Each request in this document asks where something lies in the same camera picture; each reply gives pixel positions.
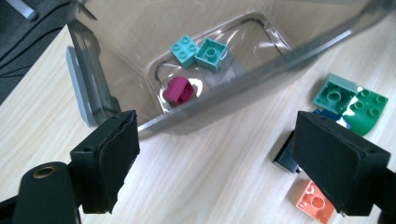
orange lego brick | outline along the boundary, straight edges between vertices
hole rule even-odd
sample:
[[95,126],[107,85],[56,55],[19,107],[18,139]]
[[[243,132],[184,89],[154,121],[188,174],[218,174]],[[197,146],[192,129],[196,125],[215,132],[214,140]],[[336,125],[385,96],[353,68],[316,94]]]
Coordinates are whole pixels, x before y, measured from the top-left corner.
[[304,189],[296,206],[320,223],[329,223],[335,208],[311,180]]

plastic container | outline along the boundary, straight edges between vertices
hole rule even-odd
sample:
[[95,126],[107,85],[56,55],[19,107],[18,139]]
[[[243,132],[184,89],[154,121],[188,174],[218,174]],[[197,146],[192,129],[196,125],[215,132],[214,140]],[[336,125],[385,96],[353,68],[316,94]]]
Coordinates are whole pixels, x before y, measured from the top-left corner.
[[[96,0],[70,7],[68,55],[81,115],[98,125],[134,109],[139,134],[187,133],[284,88],[318,55],[395,8],[396,0]],[[227,46],[218,72],[184,69],[170,51],[189,35]],[[186,77],[194,96],[183,105],[162,97]]]

magenta duplo block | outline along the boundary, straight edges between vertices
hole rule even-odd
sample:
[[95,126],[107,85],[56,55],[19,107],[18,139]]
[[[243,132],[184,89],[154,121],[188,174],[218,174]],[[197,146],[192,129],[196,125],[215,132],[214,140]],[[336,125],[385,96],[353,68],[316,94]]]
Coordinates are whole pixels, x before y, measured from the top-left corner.
[[163,99],[173,105],[188,102],[194,93],[189,80],[184,77],[174,77],[168,82],[168,88],[163,92]]

wooden table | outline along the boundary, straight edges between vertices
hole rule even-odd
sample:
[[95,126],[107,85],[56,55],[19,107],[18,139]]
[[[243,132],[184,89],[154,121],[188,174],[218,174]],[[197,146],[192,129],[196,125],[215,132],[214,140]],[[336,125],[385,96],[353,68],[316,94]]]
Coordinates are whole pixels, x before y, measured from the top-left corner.
[[[160,133],[140,142],[113,214],[82,215],[83,223],[316,223],[291,202],[305,174],[272,160],[329,72],[389,98],[365,136],[396,153],[396,13],[329,50],[306,74],[271,97],[187,135]],[[18,193],[21,177],[69,151],[93,129],[82,121],[65,60],[65,27],[0,107],[0,201]],[[389,169],[396,170],[393,156]],[[341,217],[332,223],[376,223]]]

green duplo brick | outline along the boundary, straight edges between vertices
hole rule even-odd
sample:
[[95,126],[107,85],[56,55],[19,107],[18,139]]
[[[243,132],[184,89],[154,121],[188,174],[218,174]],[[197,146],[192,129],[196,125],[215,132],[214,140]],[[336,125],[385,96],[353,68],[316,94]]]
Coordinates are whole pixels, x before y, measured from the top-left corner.
[[329,74],[326,83],[314,99],[319,105],[335,114],[342,115],[351,99],[358,94],[358,86],[344,78]]
[[227,46],[207,38],[195,54],[195,61],[212,72],[218,72],[227,55]]
[[199,48],[188,35],[183,36],[169,49],[184,69],[195,64],[195,53],[198,52]]
[[352,132],[365,135],[378,122],[388,98],[364,88],[359,89],[359,94],[349,104],[343,117],[351,124]]

